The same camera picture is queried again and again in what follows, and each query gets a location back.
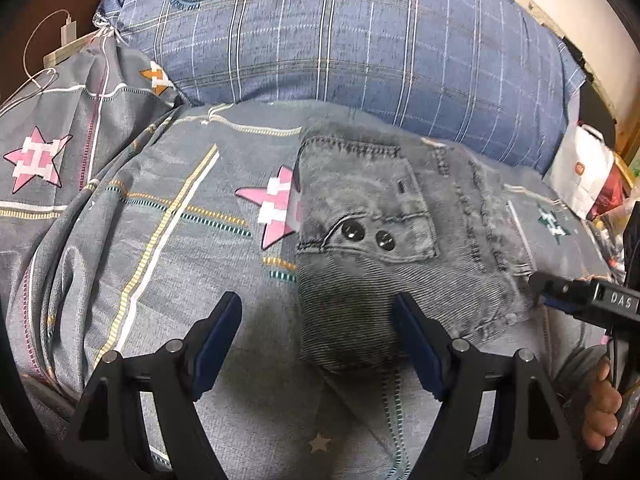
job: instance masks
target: checkered fabric pattern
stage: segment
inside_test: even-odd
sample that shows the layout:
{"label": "checkered fabric pattern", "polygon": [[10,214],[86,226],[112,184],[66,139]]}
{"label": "checkered fabric pattern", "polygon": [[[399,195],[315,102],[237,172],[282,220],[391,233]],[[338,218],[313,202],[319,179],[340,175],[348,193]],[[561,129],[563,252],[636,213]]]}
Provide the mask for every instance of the checkered fabric pattern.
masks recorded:
{"label": "checkered fabric pattern", "polygon": [[584,73],[512,0],[103,0],[194,103],[318,99],[546,171]]}

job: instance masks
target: gray bedsheet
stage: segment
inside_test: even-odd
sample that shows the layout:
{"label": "gray bedsheet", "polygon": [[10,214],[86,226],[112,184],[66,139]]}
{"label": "gray bedsheet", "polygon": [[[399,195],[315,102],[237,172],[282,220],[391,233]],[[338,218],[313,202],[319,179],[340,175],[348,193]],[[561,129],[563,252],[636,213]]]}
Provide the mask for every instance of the gray bedsheet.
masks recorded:
{"label": "gray bedsheet", "polygon": [[[479,256],[508,300],[501,308],[489,298],[495,322],[476,340],[482,348],[511,354],[527,346],[554,376],[570,354],[601,338],[562,315],[545,324],[542,310],[527,303],[522,280],[534,266],[569,278],[608,275],[588,230],[533,170],[423,142],[337,105],[190,108],[175,100],[170,81],[141,52],[97,38],[59,67],[46,92],[0,116],[0,303],[24,373],[78,398],[105,351],[154,351],[234,290],[244,304],[242,325],[215,386],[196,406],[229,478],[405,478],[438,409],[411,367],[390,359],[364,375],[336,375],[299,359],[305,309],[298,280],[306,263],[297,232],[311,227],[304,186],[313,175],[298,164],[300,198],[289,170],[300,138],[318,128],[336,136],[335,124],[363,127],[410,160],[416,181],[405,192],[422,195],[438,246],[427,259],[414,258],[424,273],[440,258],[454,277],[463,275],[455,258],[438,256],[448,248],[444,233],[454,234],[447,222],[463,221],[455,208],[468,209],[465,236],[488,240],[486,211],[462,181],[471,173],[446,175],[445,163],[466,160],[491,183],[483,196],[510,216],[504,226],[517,243],[504,245],[510,263],[502,266],[490,251]],[[429,171],[448,178],[452,193],[461,184],[471,200],[420,187]],[[334,184],[328,195],[340,190]],[[415,249],[407,243],[404,250]],[[475,250],[456,247],[461,256]],[[344,278],[357,286],[359,270],[351,272]],[[460,296],[472,293],[463,280],[455,287]],[[370,296],[379,301],[386,293]],[[458,321],[467,322],[468,310],[461,312]],[[488,403],[474,446],[488,431]],[[162,457],[149,397],[143,405],[149,442]]]}

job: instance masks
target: gray blanket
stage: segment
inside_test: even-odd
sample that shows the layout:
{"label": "gray blanket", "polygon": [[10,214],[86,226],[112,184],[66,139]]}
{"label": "gray blanket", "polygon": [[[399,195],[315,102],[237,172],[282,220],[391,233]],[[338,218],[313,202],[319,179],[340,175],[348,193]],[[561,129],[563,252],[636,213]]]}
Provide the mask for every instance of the gray blanket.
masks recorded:
{"label": "gray blanket", "polygon": [[602,336],[545,316],[524,285],[533,268],[609,274],[533,170],[337,105],[176,106],[162,69],[111,37],[58,70],[0,112],[0,303],[15,359],[78,398],[104,352],[152,352],[237,292],[242,325],[196,405],[229,478],[406,477],[438,403],[389,328],[400,288],[452,334],[531,348],[552,376]]}

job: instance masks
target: finger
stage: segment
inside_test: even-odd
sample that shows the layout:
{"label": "finger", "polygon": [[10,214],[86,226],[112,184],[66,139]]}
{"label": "finger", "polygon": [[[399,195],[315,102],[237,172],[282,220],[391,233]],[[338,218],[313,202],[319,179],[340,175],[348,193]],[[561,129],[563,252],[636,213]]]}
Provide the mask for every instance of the finger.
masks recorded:
{"label": "finger", "polygon": [[606,355],[603,355],[598,364],[596,365],[596,377],[599,381],[604,381],[609,376],[609,371],[611,370],[611,366],[609,364],[609,358]]}
{"label": "finger", "polygon": [[586,422],[582,425],[582,439],[589,449],[599,451],[604,447],[604,437],[594,431]]}
{"label": "finger", "polygon": [[600,412],[616,413],[622,405],[622,396],[609,381],[600,381],[591,387],[591,404]]}
{"label": "finger", "polygon": [[585,409],[584,421],[603,436],[611,436],[616,432],[618,420],[615,415],[603,413],[589,403]]}

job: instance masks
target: blue gripper pad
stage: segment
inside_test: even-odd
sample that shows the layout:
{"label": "blue gripper pad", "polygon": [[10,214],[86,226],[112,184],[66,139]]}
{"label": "blue gripper pad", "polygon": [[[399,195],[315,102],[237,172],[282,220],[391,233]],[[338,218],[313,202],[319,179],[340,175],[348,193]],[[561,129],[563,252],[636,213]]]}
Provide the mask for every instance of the blue gripper pad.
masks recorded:
{"label": "blue gripper pad", "polygon": [[236,293],[226,292],[214,312],[219,308],[222,309],[222,313],[194,360],[191,385],[194,400],[198,400],[204,392],[213,388],[242,320],[242,301]]}
{"label": "blue gripper pad", "polygon": [[395,297],[392,319],[423,389],[437,400],[444,400],[449,391],[444,381],[450,368],[449,335],[439,322],[427,318],[414,298],[405,292]]}

